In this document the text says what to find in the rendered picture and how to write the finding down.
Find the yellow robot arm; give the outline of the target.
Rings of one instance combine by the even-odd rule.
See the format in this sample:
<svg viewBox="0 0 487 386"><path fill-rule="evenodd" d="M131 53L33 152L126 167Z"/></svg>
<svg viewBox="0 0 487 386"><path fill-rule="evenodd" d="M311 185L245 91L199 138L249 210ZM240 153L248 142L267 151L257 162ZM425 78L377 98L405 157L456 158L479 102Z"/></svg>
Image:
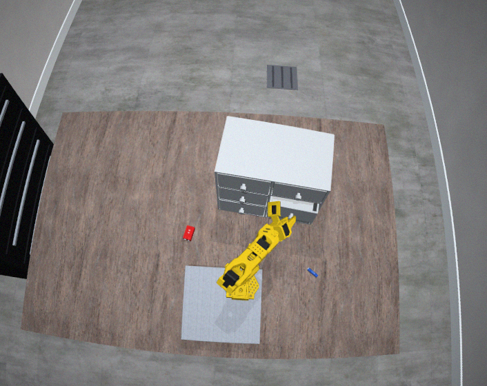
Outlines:
<svg viewBox="0 0 487 386"><path fill-rule="evenodd" d="M259 284L254 276L259 271L258 264L277 246L278 242L279 237L276 231L265 224L257 233L256 239L249 244L250 246L237 258L226 264L223 275L217 281L217 284L226 291L226 298L232 298L232 296L255 298L255 293L259 289Z"/></svg>

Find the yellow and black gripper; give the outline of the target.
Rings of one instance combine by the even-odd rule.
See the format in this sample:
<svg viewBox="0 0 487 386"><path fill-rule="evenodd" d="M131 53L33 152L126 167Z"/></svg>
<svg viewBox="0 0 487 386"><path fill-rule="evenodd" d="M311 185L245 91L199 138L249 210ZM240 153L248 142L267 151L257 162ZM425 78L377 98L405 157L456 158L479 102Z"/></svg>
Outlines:
<svg viewBox="0 0 487 386"><path fill-rule="evenodd" d="M268 202L268 217L271 217L273 221L269 226L273 227L273 230L276 231L279 242L290 237L292 233L291 228L296 222L296 216L291 217L289 220L288 216L279 220L280 214L281 201Z"/></svg>

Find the grey chest of drawers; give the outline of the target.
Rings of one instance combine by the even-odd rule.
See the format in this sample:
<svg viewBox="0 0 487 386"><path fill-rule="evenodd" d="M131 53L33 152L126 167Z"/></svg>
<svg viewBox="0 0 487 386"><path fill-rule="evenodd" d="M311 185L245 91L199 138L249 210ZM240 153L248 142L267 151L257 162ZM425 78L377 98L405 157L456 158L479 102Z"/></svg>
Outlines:
<svg viewBox="0 0 487 386"><path fill-rule="evenodd" d="M320 210L330 193L334 138L325 132L227 116L215 167L218 210L217 173L270 181L266 206L258 205L265 207L261 217L267 216L274 183L327 191L318 203Z"/></svg>

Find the blue battery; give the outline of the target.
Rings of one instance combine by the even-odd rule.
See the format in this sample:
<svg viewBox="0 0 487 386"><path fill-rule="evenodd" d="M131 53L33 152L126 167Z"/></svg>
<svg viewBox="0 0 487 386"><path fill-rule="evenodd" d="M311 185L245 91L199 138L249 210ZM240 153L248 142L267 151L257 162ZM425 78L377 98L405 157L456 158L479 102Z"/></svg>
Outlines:
<svg viewBox="0 0 487 386"><path fill-rule="evenodd" d="M309 271L309 272L310 272L310 273L311 273L313 276L315 276L316 278L318 277L318 275L317 275L317 274L316 274L314 271L312 271L310 268L307 268L307 270L308 270L308 271Z"/></svg>

